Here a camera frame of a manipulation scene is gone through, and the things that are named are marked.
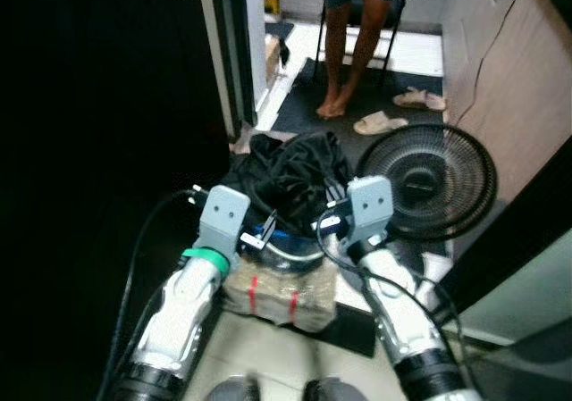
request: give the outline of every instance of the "power cord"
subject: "power cord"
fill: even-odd
[[[127,313],[127,306],[129,304],[131,286],[133,284],[133,274],[135,273],[135,264],[137,262],[137,257],[139,255],[141,243],[143,241],[143,238],[145,237],[147,229],[151,225],[151,221],[155,219],[156,215],[161,210],[163,210],[165,206],[167,206],[174,199],[180,196],[191,196],[192,194],[193,190],[182,189],[172,193],[168,198],[157,203],[155,207],[151,210],[151,212],[145,219],[145,222],[143,222],[141,229],[139,230],[139,234],[137,235],[135,246],[133,247],[133,252],[131,254],[129,270],[127,273],[127,280],[125,281],[125,288],[123,289],[122,301],[119,306],[119,313],[117,314],[117,320],[115,321],[114,333],[111,338],[111,346],[109,347],[109,355],[107,357],[107,362],[105,363],[104,375],[101,380],[101,385],[99,386],[99,391],[97,392],[96,401],[105,400],[105,395],[107,393],[107,390],[109,389],[109,385],[114,376],[114,372],[116,369],[117,355],[119,350],[119,338],[122,334],[123,323],[125,321],[125,314]]]
[[[455,355],[453,354],[451,348],[450,348],[450,344],[449,341],[447,340],[447,338],[445,337],[445,335],[442,332],[441,326],[439,324],[437,324],[437,322],[435,321],[435,319],[433,318],[433,314],[417,299],[417,297],[415,297],[413,294],[411,294],[407,289],[403,288],[399,283],[384,278],[384,276],[379,276],[377,274],[371,273],[368,270],[362,270],[359,269],[358,267],[348,264],[348,263],[344,263],[343,261],[341,261],[339,258],[337,258],[336,256],[334,256],[326,247],[325,243],[324,243],[324,239],[322,238],[322,231],[321,231],[321,227],[322,227],[322,222],[326,219],[329,218],[331,216],[333,216],[335,214],[334,211],[335,207],[327,209],[326,211],[324,211],[317,219],[316,221],[316,226],[315,226],[315,238],[316,241],[318,243],[318,246],[320,247],[320,249],[322,250],[322,252],[324,253],[324,255],[326,255],[328,257],[328,259],[330,259],[330,261],[332,261],[333,263],[335,263],[336,265],[338,265],[340,268],[342,268],[343,270],[346,270],[348,272],[352,272],[354,274],[356,274],[361,280],[363,280],[365,282],[366,278],[372,278],[375,280],[379,280],[383,283],[387,283],[388,285],[391,285],[395,288],[397,288],[399,291],[401,291],[403,294],[405,294],[411,301],[413,301],[421,310],[423,310],[423,312],[425,313],[425,315],[427,316],[427,318],[431,321],[431,323],[434,325],[434,327],[439,331],[439,334],[442,338],[443,343],[445,344],[449,355],[451,357],[451,359],[453,361],[455,360]],[[462,326],[461,326],[461,322],[460,319],[458,317],[458,310],[457,307],[455,306],[452,298],[450,297],[449,293],[447,292],[447,290],[445,288],[443,288],[438,282],[435,282],[434,280],[431,280],[429,278],[426,278],[426,276],[420,274],[419,272],[416,272],[412,269],[408,270],[416,277],[418,277],[420,280],[425,280],[429,283],[431,283],[433,286],[435,286],[437,288],[438,291],[441,292],[441,294],[443,294],[443,296],[445,297],[446,301],[449,303],[449,307],[450,307],[450,311],[453,315],[453,319],[456,323],[457,326],[457,334],[458,334],[458,342],[460,344],[460,353],[461,353],[461,362],[465,365],[465,367],[467,368],[467,375],[468,375],[468,379],[469,382],[471,383],[471,385],[473,386],[473,388],[478,390],[478,387],[476,385],[476,380],[475,380],[475,374],[473,373],[473,370],[470,366],[470,364],[467,361],[467,347],[465,346],[465,339],[463,336],[463,330],[462,330]]]

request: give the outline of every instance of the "red tape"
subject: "red tape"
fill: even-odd
[[[294,291],[290,299],[290,323],[294,323],[294,313],[296,312],[296,307],[298,306],[298,295],[298,291]]]
[[[250,314],[257,314],[257,286],[258,276],[253,276],[252,285],[248,290],[248,295],[250,296]]]

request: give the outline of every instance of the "chair leg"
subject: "chair leg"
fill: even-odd
[[[324,33],[324,23],[325,23],[325,1],[322,8],[322,19],[320,20],[320,35],[318,37],[318,48],[315,50],[315,62],[314,62],[314,74],[312,75],[312,80],[315,82],[318,73],[318,57],[320,56],[320,45],[322,44],[322,34]]]
[[[380,88],[382,88],[383,84],[385,83],[385,72],[387,72],[387,66],[390,62],[390,57],[391,57],[391,50],[393,49],[393,43],[395,42],[395,37],[397,36],[397,31],[400,28],[401,14],[403,14],[403,9],[405,8],[406,2],[407,2],[407,0],[401,0],[400,10],[398,11],[397,19],[395,20],[395,24],[393,25],[393,30],[391,31],[390,46],[387,49],[387,54],[385,55],[385,60],[383,61],[382,73],[380,74],[380,78],[379,78],[379,87]]]

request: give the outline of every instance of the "green band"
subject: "green band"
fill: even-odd
[[[196,257],[207,260],[219,270],[219,272],[223,275],[223,278],[229,274],[229,269],[231,268],[228,260],[213,249],[205,249],[203,247],[199,249],[185,249],[182,253],[182,256],[186,256],[188,258]]]

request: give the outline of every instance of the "black floor mat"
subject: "black floor mat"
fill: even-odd
[[[294,25],[286,21],[265,24],[266,34],[274,35],[275,37],[282,39],[286,39],[293,29]]]
[[[306,59],[302,71],[294,81],[292,90],[286,96],[279,110],[279,116],[273,130],[303,133],[305,131],[324,130],[333,132],[350,164],[355,168],[359,157],[379,136],[361,136],[353,130],[353,124],[360,118],[376,111],[385,111],[390,118],[406,118],[410,123],[442,123],[442,115],[431,111],[399,108],[391,98],[407,90],[408,86],[440,95],[442,79],[387,71],[383,88],[378,86],[381,71],[368,69],[362,84],[349,104],[346,115],[332,120],[321,120],[315,109],[322,103],[326,90],[325,65],[318,66],[317,81],[312,80],[314,61]],[[344,66],[342,75],[347,76],[349,66]]]

